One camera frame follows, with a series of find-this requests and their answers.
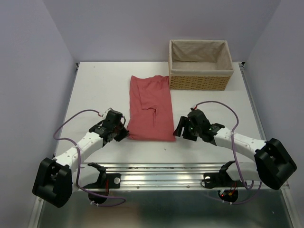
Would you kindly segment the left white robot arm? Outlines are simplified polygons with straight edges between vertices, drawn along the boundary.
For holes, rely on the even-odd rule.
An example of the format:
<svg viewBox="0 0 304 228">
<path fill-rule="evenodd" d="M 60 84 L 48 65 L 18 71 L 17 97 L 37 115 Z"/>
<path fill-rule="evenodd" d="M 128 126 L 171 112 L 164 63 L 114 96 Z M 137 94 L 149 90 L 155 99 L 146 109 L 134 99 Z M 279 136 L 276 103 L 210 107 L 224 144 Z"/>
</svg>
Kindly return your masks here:
<svg viewBox="0 0 304 228">
<path fill-rule="evenodd" d="M 73 146 L 59 156 L 41 161 L 32 188 L 35 196 L 57 208 L 64 206 L 77 190 L 86 192 L 90 203 L 96 207 L 109 207 L 105 203 L 107 199 L 117 200 L 116 206 L 126 202 L 124 197 L 109 195 L 113 180 L 106 176 L 105 167 L 94 162 L 81 166 L 89 156 L 111 141 L 120 142 L 129 135 L 121 112 L 109 108 L 97 115 L 100 122 L 92 126 L 79 142 L 65 137 L 64 140 Z"/>
</svg>

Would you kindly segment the aluminium mounting rail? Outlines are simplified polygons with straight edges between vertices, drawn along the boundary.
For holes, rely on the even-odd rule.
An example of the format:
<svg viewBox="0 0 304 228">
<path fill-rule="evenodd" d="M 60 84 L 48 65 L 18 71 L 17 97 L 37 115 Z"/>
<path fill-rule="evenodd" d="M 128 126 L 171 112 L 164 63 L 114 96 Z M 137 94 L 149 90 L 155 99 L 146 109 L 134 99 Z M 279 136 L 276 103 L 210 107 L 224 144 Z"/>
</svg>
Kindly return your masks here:
<svg viewBox="0 0 304 228">
<path fill-rule="evenodd" d="M 229 189 L 234 183 L 242 189 L 244 179 L 253 182 L 254 189 L 259 185 L 268 186 L 259 178 L 256 165 L 242 162 L 224 167 L 222 162 L 211 163 L 101 163 L 109 188 L 115 191 L 137 190 L 208 190 Z"/>
</svg>

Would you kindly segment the red t shirt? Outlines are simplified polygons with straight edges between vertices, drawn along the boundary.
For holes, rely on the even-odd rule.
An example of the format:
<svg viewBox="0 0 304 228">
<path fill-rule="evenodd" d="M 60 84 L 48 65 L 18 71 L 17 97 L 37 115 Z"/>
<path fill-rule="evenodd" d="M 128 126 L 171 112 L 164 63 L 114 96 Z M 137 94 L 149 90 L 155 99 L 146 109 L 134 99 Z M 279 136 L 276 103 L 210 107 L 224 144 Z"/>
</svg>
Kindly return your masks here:
<svg viewBox="0 0 304 228">
<path fill-rule="evenodd" d="M 131 76 L 129 138 L 174 142 L 174 122 L 168 76 Z"/>
</svg>

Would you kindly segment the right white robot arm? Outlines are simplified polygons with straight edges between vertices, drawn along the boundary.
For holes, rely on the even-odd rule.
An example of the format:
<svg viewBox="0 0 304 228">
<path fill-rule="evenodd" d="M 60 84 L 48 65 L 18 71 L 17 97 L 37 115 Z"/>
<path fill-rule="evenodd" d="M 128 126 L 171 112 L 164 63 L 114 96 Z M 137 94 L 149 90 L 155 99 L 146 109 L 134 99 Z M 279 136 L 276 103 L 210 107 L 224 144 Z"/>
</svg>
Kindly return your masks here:
<svg viewBox="0 0 304 228">
<path fill-rule="evenodd" d="M 240 187 L 244 181 L 260 181 L 278 190 L 297 170 L 296 163 L 278 139 L 263 141 L 234 133 L 222 124 L 211 124 L 201 110 L 192 109 L 187 116 L 182 116 L 173 135 L 191 141 L 201 138 L 251 160 L 239 163 L 234 159 L 221 166 L 218 172 L 205 173 L 203 186 L 207 189 L 233 184 Z"/>
</svg>

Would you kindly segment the wicker basket with liner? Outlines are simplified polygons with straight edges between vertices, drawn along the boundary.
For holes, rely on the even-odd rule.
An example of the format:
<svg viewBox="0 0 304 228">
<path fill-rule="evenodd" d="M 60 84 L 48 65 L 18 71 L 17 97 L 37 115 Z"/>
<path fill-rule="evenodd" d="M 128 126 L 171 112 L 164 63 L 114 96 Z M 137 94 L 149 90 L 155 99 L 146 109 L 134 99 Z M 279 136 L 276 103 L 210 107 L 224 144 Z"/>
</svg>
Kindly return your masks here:
<svg viewBox="0 0 304 228">
<path fill-rule="evenodd" d="M 225 40 L 172 39 L 168 66 L 173 90 L 224 91 L 234 73 Z"/>
</svg>

